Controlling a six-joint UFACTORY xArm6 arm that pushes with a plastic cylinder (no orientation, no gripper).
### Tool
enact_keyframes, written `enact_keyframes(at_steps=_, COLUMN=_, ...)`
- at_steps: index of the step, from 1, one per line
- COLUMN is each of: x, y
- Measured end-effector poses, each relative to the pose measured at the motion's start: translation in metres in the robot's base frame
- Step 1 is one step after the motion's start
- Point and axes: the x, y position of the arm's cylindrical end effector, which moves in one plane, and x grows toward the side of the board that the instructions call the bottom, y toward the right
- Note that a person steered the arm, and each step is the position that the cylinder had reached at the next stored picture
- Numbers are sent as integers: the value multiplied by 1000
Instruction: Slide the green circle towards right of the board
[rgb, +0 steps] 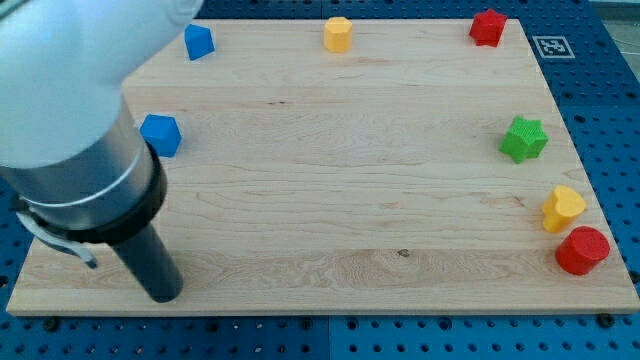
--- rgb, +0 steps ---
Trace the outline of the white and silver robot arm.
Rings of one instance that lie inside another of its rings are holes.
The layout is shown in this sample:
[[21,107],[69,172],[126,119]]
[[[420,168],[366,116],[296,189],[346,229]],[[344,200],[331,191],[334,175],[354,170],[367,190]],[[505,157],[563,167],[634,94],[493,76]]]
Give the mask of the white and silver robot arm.
[[202,0],[30,0],[1,7],[1,175],[41,218],[84,230],[146,192],[150,152],[125,78]]

